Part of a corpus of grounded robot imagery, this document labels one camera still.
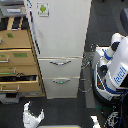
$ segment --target white cabinet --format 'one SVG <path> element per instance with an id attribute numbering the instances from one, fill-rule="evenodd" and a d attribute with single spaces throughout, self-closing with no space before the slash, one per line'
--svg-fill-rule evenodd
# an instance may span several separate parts
<path id="1" fill-rule="evenodd" d="M 76 97 L 91 0 L 24 0 L 24 4 L 33 41 L 38 43 L 34 45 L 47 98 Z M 60 85 L 54 78 L 72 80 Z"/>

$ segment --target drawer handle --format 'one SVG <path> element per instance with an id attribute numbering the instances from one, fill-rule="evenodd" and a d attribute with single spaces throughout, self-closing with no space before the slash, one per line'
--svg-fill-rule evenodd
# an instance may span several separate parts
<path id="1" fill-rule="evenodd" d="M 52 82 L 55 82 L 57 84 L 64 84 L 66 82 L 70 81 L 70 79 L 64 79 L 64 80 L 52 80 Z"/>
<path id="2" fill-rule="evenodd" d="M 19 89 L 20 89 L 20 88 L 19 88 L 19 85 L 18 85 L 18 87 L 17 87 L 16 90 L 3 90 L 3 85 L 2 85 L 0 91 L 1 91 L 1 92 L 10 92 L 10 91 L 11 91 L 11 92 L 14 92 L 14 91 L 19 91 Z"/>
<path id="3" fill-rule="evenodd" d="M 8 63 L 9 59 L 5 60 L 5 61 L 0 61 L 0 63 Z"/>
<path id="4" fill-rule="evenodd" d="M 70 62 L 71 62 L 70 60 L 69 60 L 69 61 L 66 61 L 66 62 L 60 62 L 60 63 L 50 61 L 50 63 L 55 64 L 55 65 L 65 65 L 65 64 L 68 64 L 68 63 L 70 63 Z"/>
<path id="5" fill-rule="evenodd" d="M 16 70 L 14 70 L 14 72 L 0 72 L 0 75 L 11 75 L 15 73 L 16 73 Z"/>

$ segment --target wooden drawer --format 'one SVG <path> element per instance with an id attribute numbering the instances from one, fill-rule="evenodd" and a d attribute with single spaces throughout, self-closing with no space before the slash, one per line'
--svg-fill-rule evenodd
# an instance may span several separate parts
<path id="1" fill-rule="evenodd" d="M 0 66 L 34 65 L 31 49 L 0 50 Z"/>
<path id="2" fill-rule="evenodd" d="M 43 83 L 48 99 L 77 97 L 78 78 L 43 79 Z"/>
<path id="3" fill-rule="evenodd" d="M 36 91 L 40 91 L 38 76 L 34 81 L 0 82 L 0 93 Z"/>
<path id="4" fill-rule="evenodd" d="M 43 78 L 78 77 L 82 59 L 38 59 Z"/>
<path id="5" fill-rule="evenodd" d="M 0 31 L 0 49 L 31 48 L 27 30 Z"/>
<path id="6" fill-rule="evenodd" d="M 0 76 L 38 75 L 36 65 L 0 67 Z"/>

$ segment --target refrigerator door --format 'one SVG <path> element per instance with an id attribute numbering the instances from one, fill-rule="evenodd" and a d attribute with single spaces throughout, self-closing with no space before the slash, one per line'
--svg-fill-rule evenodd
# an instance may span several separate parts
<path id="1" fill-rule="evenodd" d="M 82 56 L 91 0 L 24 1 L 38 57 Z"/>

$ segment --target floor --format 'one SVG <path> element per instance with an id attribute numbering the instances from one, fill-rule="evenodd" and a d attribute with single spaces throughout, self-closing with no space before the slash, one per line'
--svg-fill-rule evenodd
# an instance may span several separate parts
<path id="1" fill-rule="evenodd" d="M 92 0 L 84 64 L 87 64 L 87 60 L 90 59 L 87 56 L 92 53 L 91 44 L 109 46 L 111 36 L 116 32 L 126 36 L 120 23 L 120 12 L 123 8 L 128 7 L 128 1 L 106 0 L 104 3 L 101 3 L 101 0 L 98 1 Z M 90 67 L 85 66 L 81 70 L 81 79 L 91 80 Z M 80 80 L 79 85 L 82 90 L 90 89 L 91 84 L 87 80 Z M 32 103 L 30 110 L 34 115 L 38 116 L 41 109 L 44 110 L 45 118 L 39 126 L 79 125 L 81 128 L 92 128 L 93 122 L 90 116 L 96 115 L 103 128 L 106 120 L 101 113 L 100 106 L 98 107 L 98 102 L 93 96 L 92 90 L 87 93 L 82 93 L 79 90 L 76 99 L 20 98 L 18 104 L 4 105 L 0 103 L 0 127 L 23 128 L 23 107 L 28 101 Z"/>

